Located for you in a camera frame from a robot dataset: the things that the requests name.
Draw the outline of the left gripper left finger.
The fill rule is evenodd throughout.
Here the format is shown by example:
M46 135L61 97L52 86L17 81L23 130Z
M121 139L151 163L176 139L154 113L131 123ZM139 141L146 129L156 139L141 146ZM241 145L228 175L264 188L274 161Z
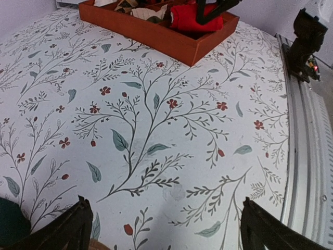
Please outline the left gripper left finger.
M89 249L93 212L89 200L78 198L45 227L1 249Z

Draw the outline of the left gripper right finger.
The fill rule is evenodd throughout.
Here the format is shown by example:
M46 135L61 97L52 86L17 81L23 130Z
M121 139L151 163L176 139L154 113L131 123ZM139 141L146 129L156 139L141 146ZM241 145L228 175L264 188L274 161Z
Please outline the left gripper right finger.
M332 249L327 203L292 197L275 217L246 197L241 214L243 249Z

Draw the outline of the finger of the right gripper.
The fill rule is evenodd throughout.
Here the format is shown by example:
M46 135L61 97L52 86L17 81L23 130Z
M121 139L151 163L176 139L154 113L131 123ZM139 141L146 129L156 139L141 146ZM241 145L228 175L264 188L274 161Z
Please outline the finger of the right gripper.
M215 3L217 6L211 11L212 15L220 15L223 12L237 6L242 0L217 0Z
M217 18L219 13L220 1L196 1L196 22L200 25L205 25L213 19Z

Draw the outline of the red and beige sock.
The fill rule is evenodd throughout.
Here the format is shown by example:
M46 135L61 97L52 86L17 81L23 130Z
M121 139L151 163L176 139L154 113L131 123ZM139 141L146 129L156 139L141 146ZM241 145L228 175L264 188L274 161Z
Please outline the red and beige sock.
M197 4L174 5L170 9L170 28L185 33L209 33L223 28L223 18L218 16L206 24L196 21Z

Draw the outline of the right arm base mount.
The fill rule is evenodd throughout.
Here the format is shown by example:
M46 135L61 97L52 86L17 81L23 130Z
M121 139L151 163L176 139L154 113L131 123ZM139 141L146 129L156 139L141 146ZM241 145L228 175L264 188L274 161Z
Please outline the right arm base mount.
M320 72L313 54L320 50L328 28L305 8L299 11L293 28L296 35L293 44L283 45L288 72L302 82L319 81Z

